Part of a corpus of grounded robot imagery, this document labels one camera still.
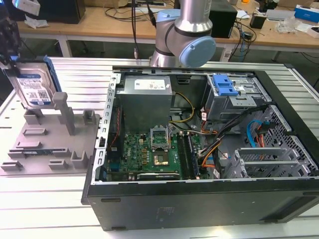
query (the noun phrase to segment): blue box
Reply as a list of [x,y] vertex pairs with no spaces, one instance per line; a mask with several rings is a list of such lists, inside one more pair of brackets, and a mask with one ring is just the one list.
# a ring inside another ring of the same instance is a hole
[[226,75],[213,75],[213,81],[220,96],[238,96],[233,82]]
[[315,23],[319,22],[319,9],[316,8],[303,8],[297,5],[295,8],[295,18],[300,18],[307,21],[312,21]]

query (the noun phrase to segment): floor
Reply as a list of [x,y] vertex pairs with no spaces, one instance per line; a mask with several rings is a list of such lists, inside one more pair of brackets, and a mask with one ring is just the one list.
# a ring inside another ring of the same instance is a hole
[[[45,55],[48,56],[62,56],[60,53],[59,45],[54,40],[40,40],[40,39],[27,39],[25,41],[29,47],[23,47],[21,51],[22,57],[32,58],[33,55]],[[133,59],[133,43],[116,43],[109,42],[105,43],[106,51],[103,52],[102,42],[81,42],[71,41],[71,49],[74,57],[105,57],[105,58],[129,58]],[[154,52],[154,45],[152,44],[139,44],[140,58],[148,59]],[[211,59],[212,61],[218,61],[221,55],[221,48],[216,50],[215,55]],[[271,59],[274,51],[262,51],[262,50],[251,50],[245,62],[255,63],[274,63]],[[312,57],[308,57],[313,62],[305,59],[301,53],[296,52],[282,52],[277,60],[278,63],[290,63],[292,64],[299,73],[313,86],[319,78],[319,54],[311,54]],[[240,62],[241,59],[233,57],[233,62]],[[8,80],[0,72],[0,104],[12,91],[12,86]],[[316,85],[316,90],[319,90],[319,84]]]

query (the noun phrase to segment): gray 3d printed holder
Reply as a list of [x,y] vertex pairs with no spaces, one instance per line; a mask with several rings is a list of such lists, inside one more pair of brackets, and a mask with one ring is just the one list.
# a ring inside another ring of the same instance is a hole
[[93,110],[74,115],[66,100],[65,92],[53,96],[60,115],[26,111],[26,123],[8,153],[11,159],[0,165],[0,175],[86,173],[100,116]]

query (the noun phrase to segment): white table leg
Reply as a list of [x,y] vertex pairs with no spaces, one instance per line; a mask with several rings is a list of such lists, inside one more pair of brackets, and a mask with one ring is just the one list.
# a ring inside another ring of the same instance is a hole
[[233,47],[232,46],[224,46],[223,52],[221,53],[221,57],[219,61],[223,61],[223,62],[228,62],[230,55],[233,51]]
[[272,60],[273,60],[273,61],[277,61],[277,59],[278,59],[280,53],[281,53],[281,51],[276,51],[275,54],[274,54],[274,56],[273,56],[273,58],[272,58]]
[[62,55],[63,57],[72,57],[72,51],[70,48],[70,43],[67,40],[66,36],[61,36],[58,39],[60,47],[61,47],[61,51],[62,51]]

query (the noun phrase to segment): silver robot arm segment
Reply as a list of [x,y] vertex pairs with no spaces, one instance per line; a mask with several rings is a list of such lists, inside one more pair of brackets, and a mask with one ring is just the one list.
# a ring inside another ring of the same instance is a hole
[[180,5],[181,10],[158,13],[153,67],[200,67],[215,53],[215,40],[210,36],[211,0],[180,0]]

